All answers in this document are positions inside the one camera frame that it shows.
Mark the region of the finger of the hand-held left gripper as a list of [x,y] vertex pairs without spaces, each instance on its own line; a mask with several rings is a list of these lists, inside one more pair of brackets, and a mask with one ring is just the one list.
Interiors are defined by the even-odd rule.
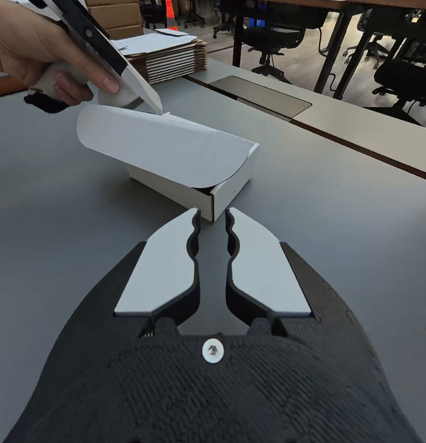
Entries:
[[119,88],[121,85],[129,87],[155,114],[163,114],[158,93],[121,54],[81,2],[50,0],[49,8],[67,26],[71,38],[83,52],[95,59],[116,79]]

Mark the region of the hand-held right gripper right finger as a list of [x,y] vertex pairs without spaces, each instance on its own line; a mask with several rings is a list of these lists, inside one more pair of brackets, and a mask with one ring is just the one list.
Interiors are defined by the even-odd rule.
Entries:
[[226,304],[250,326],[256,318],[274,325],[279,318],[307,318],[312,309],[279,239],[259,222],[231,207],[228,235]]

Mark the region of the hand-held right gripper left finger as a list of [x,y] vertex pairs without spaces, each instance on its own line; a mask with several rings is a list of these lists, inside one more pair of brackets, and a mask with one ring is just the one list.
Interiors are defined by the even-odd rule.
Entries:
[[200,213],[191,208],[148,238],[114,315],[146,317],[152,324],[171,318],[178,326],[198,310]]

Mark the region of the white cardboard box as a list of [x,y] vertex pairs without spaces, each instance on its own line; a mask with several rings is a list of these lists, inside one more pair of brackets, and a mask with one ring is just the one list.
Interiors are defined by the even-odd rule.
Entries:
[[259,144],[169,113],[87,105],[84,147],[126,165],[131,178],[215,222],[250,179]]

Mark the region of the person's left hand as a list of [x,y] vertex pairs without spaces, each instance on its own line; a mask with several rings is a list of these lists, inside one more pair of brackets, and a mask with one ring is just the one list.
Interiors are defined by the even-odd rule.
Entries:
[[20,4],[0,1],[0,72],[33,86],[57,62],[71,64],[102,91],[119,91],[118,82],[62,27]]

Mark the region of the brown cardboard carton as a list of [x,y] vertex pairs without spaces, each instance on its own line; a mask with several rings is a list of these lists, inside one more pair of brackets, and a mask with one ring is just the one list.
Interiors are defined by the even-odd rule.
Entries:
[[86,0],[84,2],[90,14],[112,40],[144,34],[138,0]]

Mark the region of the stack of flat cardboard sheets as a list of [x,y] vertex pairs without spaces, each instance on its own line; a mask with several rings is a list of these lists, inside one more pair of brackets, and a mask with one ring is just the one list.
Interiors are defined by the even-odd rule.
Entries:
[[151,85],[208,68],[206,42],[178,30],[165,28],[112,43]]

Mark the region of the orange traffic cone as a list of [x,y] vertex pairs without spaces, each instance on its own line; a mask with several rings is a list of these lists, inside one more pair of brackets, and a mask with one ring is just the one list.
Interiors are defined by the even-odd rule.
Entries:
[[166,14],[165,27],[167,29],[177,31],[177,23],[175,19],[172,1],[162,0],[162,7],[163,9],[165,9],[165,14]]

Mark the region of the black office chair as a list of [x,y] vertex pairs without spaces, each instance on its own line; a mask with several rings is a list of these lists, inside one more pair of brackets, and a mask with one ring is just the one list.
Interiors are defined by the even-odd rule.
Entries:
[[251,71],[265,77],[271,76],[281,82],[291,84],[284,71],[275,67],[273,56],[283,56],[282,49],[297,48],[303,41],[306,28],[301,24],[299,6],[280,5],[275,9],[270,20],[249,20],[249,26],[243,30],[242,42],[249,46],[248,52],[261,53],[259,66]]
[[395,58],[387,58],[378,68],[374,80],[379,87],[372,94],[394,95],[397,101],[391,107],[365,109],[421,126],[410,110],[416,103],[426,106],[426,42],[405,43]]
[[374,55],[376,57],[376,69],[379,67],[380,58],[378,52],[375,53],[369,47],[372,44],[376,45],[376,42],[383,36],[391,36],[393,34],[390,19],[387,18],[389,13],[389,10],[384,5],[375,5],[362,13],[357,27],[358,30],[362,31],[360,41],[356,47],[348,48],[348,50],[354,49],[352,54],[348,55],[348,51],[343,54],[346,57],[345,64],[347,64],[343,77],[347,78],[347,82],[354,75],[365,52],[367,52],[367,56]]

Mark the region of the wooden-edged office desk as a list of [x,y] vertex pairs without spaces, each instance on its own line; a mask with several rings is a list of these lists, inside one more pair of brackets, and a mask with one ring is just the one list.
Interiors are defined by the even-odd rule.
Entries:
[[[395,55],[405,38],[415,38],[426,42],[426,1],[275,0],[271,1],[271,3],[287,4],[288,6],[294,7],[299,6],[301,24],[309,29],[313,28],[311,26],[311,19],[308,18],[308,15],[312,14],[311,8],[321,8],[339,13],[338,23],[335,25],[332,34],[333,40],[331,41],[329,52],[314,88],[316,93],[323,92],[346,35],[351,18],[353,15],[360,12],[361,9],[368,10],[375,5],[383,5],[389,10],[390,13],[387,15],[387,18],[390,19],[391,30],[393,30],[391,36],[397,38],[391,55]],[[222,13],[234,15],[236,18],[232,65],[239,67],[244,18],[248,17],[270,20],[273,16],[273,9],[260,9],[259,1],[221,1],[220,11]],[[338,87],[333,94],[334,99],[341,100],[343,98],[345,90],[350,82],[350,80],[347,82],[346,79],[347,78],[344,78],[343,76],[340,79]]]

